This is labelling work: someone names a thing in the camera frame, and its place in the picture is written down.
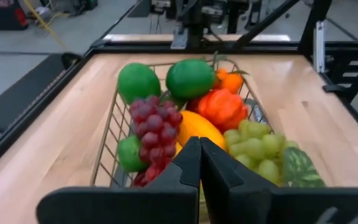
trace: gray floor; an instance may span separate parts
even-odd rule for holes
[[[328,17],[347,29],[358,38],[358,0],[333,0]],[[30,27],[20,32],[0,32],[0,50],[21,52],[63,52],[83,53],[109,26],[111,26],[135,0],[99,0],[99,6],[93,11],[74,17],[56,19],[51,28],[65,43],[64,49],[56,43],[51,35],[36,27]],[[286,34],[292,40],[299,40],[310,9],[303,3],[298,3],[290,9],[288,19],[282,17],[268,27],[266,34]],[[111,33],[114,34],[149,34],[150,20],[152,33],[155,33],[157,17],[143,19],[124,19]],[[161,33],[171,34],[173,22],[160,19]],[[240,21],[238,33],[244,33],[244,22]],[[226,27],[215,27],[216,32],[223,33]],[[326,24],[327,40],[351,40],[345,33],[330,23]],[[26,72],[34,68],[45,56],[39,55],[0,55],[0,94],[18,81]],[[358,110],[358,95],[352,102]]]

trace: yellow cable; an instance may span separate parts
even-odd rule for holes
[[[48,26],[48,24],[45,23],[45,21],[40,17],[40,15],[35,11],[35,9],[31,6],[31,4],[24,0],[25,5],[30,9],[31,13],[34,14],[34,16],[38,19],[38,21],[41,23],[41,25],[49,31],[49,33],[52,35],[52,37],[58,42],[65,50],[67,50],[66,45],[59,39],[59,37],[56,35],[56,33]]]

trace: metal frame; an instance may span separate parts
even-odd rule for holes
[[[205,42],[201,49],[171,49],[171,42],[107,42],[103,37],[108,34],[130,11],[133,6],[116,21],[90,49],[85,53],[82,60],[71,65],[66,73],[54,83],[53,87],[36,102],[28,112],[17,119],[11,127],[0,137],[0,157],[9,149],[14,141],[25,131],[25,129],[38,117],[45,107],[59,94],[65,85],[81,70],[88,60],[95,54],[213,54],[219,51],[222,54],[295,54],[303,55],[313,63],[314,30],[318,22],[323,22],[331,0],[315,0],[308,22],[306,23],[303,36],[299,42],[251,42],[251,40],[283,15],[299,0],[288,0],[271,15],[246,35],[243,35],[237,42]],[[326,42],[325,44],[326,69],[319,75],[327,83],[323,87],[326,92],[333,92],[358,122],[358,112],[351,106],[350,102],[358,92],[358,76],[348,77],[346,72],[358,73],[358,42]]]

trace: bunch of green grapes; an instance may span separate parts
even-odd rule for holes
[[[274,184],[280,184],[283,154],[287,147],[298,147],[286,141],[283,134],[271,134],[267,124],[243,120],[238,129],[224,133],[231,156],[250,170]]]

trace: wire basket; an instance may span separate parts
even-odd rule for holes
[[[208,63],[214,66],[215,69],[225,68],[227,71],[239,70],[239,66],[226,57],[218,59],[207,60]],[[149,67],[157,74],[160,79],[162,90],[167,90],[165,86],[165,76],[168,69],[173,63],[160,63],[149,65]],[[244,102],[249,107],[248,119],[251,121],[258,121],[268,124],[265,119],[262,107],[258,104],[255,95],[253,94],[247,80],[243,77],[243,84],[239,91],[239,95],[244,99]],[[122,139],[132,134],[132,119],[129,114],[129,107],[124,103],[120,94],[116,90],[112,98],[111,107],[108,114],[106,127],[104,129],[103,138],[100,144],[97,161],[91,177],[91,185],[97,187],[110,187],[117,189],[121,187],[130,187],[137,173],[125,173],[120,165],[117,157],[117,145]]]

